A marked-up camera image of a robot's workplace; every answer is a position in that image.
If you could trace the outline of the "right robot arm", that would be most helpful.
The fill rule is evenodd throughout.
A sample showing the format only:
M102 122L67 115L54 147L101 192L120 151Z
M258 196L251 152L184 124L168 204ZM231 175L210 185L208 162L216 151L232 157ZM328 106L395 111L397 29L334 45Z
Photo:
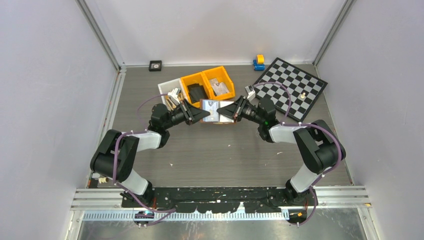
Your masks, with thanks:
M272 100L263 98L258 105L241 96L235 102L220 107L217 112L239 122L246 119L258 124L258 133L268 143L296 144L303 164L283 189L283 199L299 205L326 173L336 168L346 157L346 150L324 120L312 123L278 121Z

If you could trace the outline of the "brown leather card holder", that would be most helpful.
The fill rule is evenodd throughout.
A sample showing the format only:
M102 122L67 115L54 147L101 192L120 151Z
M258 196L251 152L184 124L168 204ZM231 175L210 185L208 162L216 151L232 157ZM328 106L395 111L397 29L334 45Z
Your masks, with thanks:
M202 99L200 101L200 107L202 110L209 112L210 115L201 119L200 122L216 125L235 124L235 121L232 118L226 117L225 115L217 112L217 109L226 107L232 103L233 101L231 100Z

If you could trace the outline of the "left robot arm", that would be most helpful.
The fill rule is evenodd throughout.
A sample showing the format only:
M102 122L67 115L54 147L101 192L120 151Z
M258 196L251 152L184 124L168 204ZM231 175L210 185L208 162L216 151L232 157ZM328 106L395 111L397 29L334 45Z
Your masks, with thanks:
M170 138L169 128L181 123L195 124L210 114L207 110L193 106L186 99L173 110L158 103L152 107L145 131L108 130L94 152L90 169L123 188L125 197L141 207L148 207L155 194L152 183L133 168L137 153L164 147Z

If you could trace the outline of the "silver VIP card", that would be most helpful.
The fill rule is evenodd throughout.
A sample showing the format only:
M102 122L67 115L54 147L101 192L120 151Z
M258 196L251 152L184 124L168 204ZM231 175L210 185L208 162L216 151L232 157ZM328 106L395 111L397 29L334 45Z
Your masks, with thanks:
M203 121L206 123L216 123L219 121L219 113L217 109L220 104L216 100L203 99L202 100L202 109L209 112L209 115L203 118Z

